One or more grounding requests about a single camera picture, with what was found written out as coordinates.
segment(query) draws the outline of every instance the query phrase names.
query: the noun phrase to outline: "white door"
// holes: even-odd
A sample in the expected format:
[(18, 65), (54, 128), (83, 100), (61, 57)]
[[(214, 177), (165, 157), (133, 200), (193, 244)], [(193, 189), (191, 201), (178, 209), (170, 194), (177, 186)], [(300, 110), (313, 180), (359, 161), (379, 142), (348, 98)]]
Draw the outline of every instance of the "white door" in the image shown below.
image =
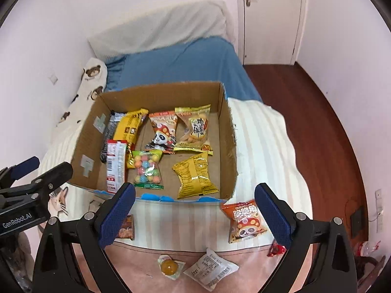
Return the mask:
[(302, 0), (244, 0), (244, 64), (290, 64)]

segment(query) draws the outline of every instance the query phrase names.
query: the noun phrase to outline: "pink fabric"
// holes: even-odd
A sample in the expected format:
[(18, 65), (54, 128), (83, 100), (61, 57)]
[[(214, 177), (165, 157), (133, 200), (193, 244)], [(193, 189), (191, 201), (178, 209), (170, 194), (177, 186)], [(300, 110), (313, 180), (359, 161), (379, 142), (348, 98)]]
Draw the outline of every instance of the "pink fabric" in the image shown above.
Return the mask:
[[(75, 254), (90, 290), (100, 292), (92, 278), (79, 245), (74, 245)], [(269, 247), (219, 252), (218, 255), (239, 266), (239, 270), (223, 278), (216, 286), (215, 293), (255, 293), (263, 286), (281, 259), (267, 257)], [(184, 270), (193, 265), (204, 253), (149, 250), (116, 243), (106, 247), (106, 253), (122, 279), (134, 293), (205, 293), (197, 282), (185, 274), (173, 281), (162, 275), (158, 257), (168, 254), (173, 260), (184, 261)], [(290, 292), (299, 290), (311, 267), (312, 247), (308, 251), (303, 267)]]

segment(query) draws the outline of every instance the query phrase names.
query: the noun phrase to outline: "metal bolt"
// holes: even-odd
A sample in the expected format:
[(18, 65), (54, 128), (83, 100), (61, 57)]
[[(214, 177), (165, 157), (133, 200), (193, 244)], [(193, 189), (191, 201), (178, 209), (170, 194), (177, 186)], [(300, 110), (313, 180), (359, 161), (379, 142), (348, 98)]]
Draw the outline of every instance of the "metal bolt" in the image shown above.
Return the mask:
[(296, 218), (297, 218), (298, 220), (305, 220), (305, 219), (307, 218), (307, 216), (306, 216), (305, 213), (303, 213), (303, 212), (298, 212), (298, 213), (296, 214)]
[(54, 225), (56, 222), (57, 222), (57, 218), (56, 217), (51, 217), (48, 220), (48, 224), (50, 224), (50, 225)]
[(84, 219), (85, 220), (91, 220), (92, 218), (94, 218), (95, 214), (92, 212), (92, 211), (89, 211), (88, 213), (86, 213), (84, 215)]
[(337, 225), (341, 225), (342, 224), (342, 219), (340, 217), (335, 217), (334, 219), (334, 222), (337, 224)]

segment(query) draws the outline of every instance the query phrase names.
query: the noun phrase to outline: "open cardboard box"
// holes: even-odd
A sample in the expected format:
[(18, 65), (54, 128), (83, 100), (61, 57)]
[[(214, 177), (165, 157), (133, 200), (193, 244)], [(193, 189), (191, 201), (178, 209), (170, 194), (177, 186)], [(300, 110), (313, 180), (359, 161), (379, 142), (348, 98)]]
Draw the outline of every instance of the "open cardboard box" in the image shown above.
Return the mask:
[[(174, 110), (175, 107), (198, 107), (211, 104), (208, 137), (214, 150), (208, 157), (210, 180), (219, 192), (207, 197), (187, 197), (177, 200), (181, 186), (173, 165), (199, 152), (177, 151), (163, 154), (159, 162), (164, 189), (136, 188), (136, 197), (162, 201), (219, 201), (232, 197), (237, 177), (236, 147), (233, 125), (224, 87), (220, 82), (179, 82), (156, 84), (103, 93), (93, 104), (85, 120), (72, 157), (74, 174), (69, 183), (89, 191), (108, 194), (106, 189), (106, 165), (100, 161), (100, 149), (104, 129), (110, 118), (110, 111), (128, 112), (146, 108), (149, 113)], [(179, 139), (185, 131), (185, 124), (178, 118), (176, 136)], [(150, 120), (147, 118), (138, 131), (136, 150), (142, 150), (154, 137)], [(133, 182), (136, 170), (128, 170), (128, 182)]]

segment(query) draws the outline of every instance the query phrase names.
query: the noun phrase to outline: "plastic bottle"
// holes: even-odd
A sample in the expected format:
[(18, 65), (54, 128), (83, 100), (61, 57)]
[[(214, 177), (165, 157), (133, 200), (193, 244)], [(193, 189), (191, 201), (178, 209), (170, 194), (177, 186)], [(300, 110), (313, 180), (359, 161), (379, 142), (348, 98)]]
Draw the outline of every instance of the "plastic bottle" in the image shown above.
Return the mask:
[(379, 249), (379, 242), (362, 241), (354, 246), (353, 253), (357, 257), (369, 257), (374, 251)]

